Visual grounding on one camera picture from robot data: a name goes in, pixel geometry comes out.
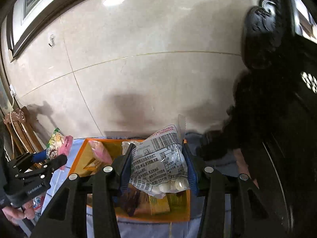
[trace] pink package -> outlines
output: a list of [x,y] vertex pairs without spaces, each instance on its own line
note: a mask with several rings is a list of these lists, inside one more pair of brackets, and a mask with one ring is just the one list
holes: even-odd
[[100,141],[89,140],[88,142],[91,145],[91,148],[94,152],[95,159],[98,159],[99,161],[107,165],[112,164],[112,158],[108,150],[104,147],[104,145]]
[[70,152],[70,148],[72,147],[72,144],[73,144],[73,137],[72,136],[64,137],[63,145],[60,148],[58,148],[58,155],[65,154],[68,157],[69,152]]

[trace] blue tablecloth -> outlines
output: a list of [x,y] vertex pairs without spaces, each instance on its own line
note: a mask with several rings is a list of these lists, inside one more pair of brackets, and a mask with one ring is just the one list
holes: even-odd
[[[186,134],[187,143],[191,149],[191,152],[195,154],[195,149],[199,144],[200,134],[188,133]],[[77,139],[73,141],[72,148],[70,150],[68,161],[65,166],[65,170],[56,170],[51,179],[51,188],[47,191],[45,200],[43,203],[42,212],[45,210],[46,206],[50,202],[52,196],[57,192],[59,187],[66,180],[72,163],[85,139]],[[238,168],[236,164],[236,159],[232,153],[229,151],[223,158],[213,161],[206,162],[207,165],[213,166],[218,169],[221,173],[238,176]],[[147,223],[139,222],[126,218],[118,218],[118,226],[122,238],[196,238],[199,230],[199,224],[201,220],[201,213],[203,207],[204,197],[191,196],[191,220],[189,222],[180,223]],[[230,198],[226,196],[226,206],[225,206],[225,223],[230,223]],[[87,237],[94,237],[93,229],[93,219],[92,219],[92,209],[87,207]]]

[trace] orange box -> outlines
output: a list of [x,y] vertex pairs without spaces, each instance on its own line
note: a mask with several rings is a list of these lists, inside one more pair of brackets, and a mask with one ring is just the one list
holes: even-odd
[[[77,173],[79,176],[87,176],[90,174],[89,171],[84,170],[83,168],[88,165],[94,157],[93,151],[89,144],[89,140],[96,140],[103,143],[103,145],[107,148],[112,160],[116,157],[122,155],[122,142],[129,140],[116,140],[116,139],[94,139],[87,138],[84,140],[82,146],[80,147],[78,154],[72,164],[72,167],[69,170],[69,175],[73,173]],[[130,218],[139,221],[150,221],[157,223],[170,223],[170,222],[187,222],[190,220],[190,200],[191,194],[190,190],[186,190],[182,192],[182,205],[175,206],[172,203],[172,200],[175,198],[175,194],[167,193],[167,198],[170,204],[171,211],[168,213],[162,213],[159,215],[149,215],[149,214],[136,214],[132,217],[129,217],[128,214],[121,209],[120,207],[115,208],[116,215],[118,217]]]

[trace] wooden chair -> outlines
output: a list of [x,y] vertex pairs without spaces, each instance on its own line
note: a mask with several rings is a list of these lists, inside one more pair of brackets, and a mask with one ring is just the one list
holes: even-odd
[[15,111],[8,113],[3,119],[4,124],[7,126],[19,152],[22,154],[24,152],[40,152],[43,150],[42,145],[37,139],[31,125],[28,123],[25,115],[28,115],[28,109],[26,107],[22,107],[21,109],[16,109]]

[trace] wall hook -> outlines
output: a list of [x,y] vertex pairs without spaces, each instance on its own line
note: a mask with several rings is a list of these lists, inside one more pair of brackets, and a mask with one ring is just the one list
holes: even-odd
[[54,36],[54,35],[51,35],[51,36],[50,36],[50,42],[49,42],[49,46],[50,46],[50,47],[53,47],[53,46],[55,45],[54,39],[55,39],[55,36]]

